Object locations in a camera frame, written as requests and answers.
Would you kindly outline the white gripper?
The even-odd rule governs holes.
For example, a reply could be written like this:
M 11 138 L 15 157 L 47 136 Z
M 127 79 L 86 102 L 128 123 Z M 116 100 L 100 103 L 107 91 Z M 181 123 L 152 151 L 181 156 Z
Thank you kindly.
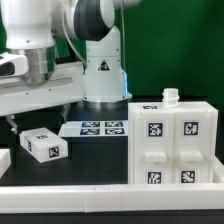
M 67 121 L 71 104 L 85 96 L 83 64 L 73 62 L 59 64 L 51 79 L 44 85 L 28 86 L 22 82 L 0 81 L 0 117 L 6 116 L 11 131 L 18 134 L 14 114 L 63 105 L 61 116 Z

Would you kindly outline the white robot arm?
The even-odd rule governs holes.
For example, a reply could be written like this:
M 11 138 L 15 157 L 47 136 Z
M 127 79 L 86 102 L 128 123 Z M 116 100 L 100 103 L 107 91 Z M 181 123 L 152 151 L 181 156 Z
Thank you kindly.
M 23 112 L 84 101 L 112 107 L 131 97 L 115 11 L 142 0 L 0 0 L 0 117 L 16 131 Z

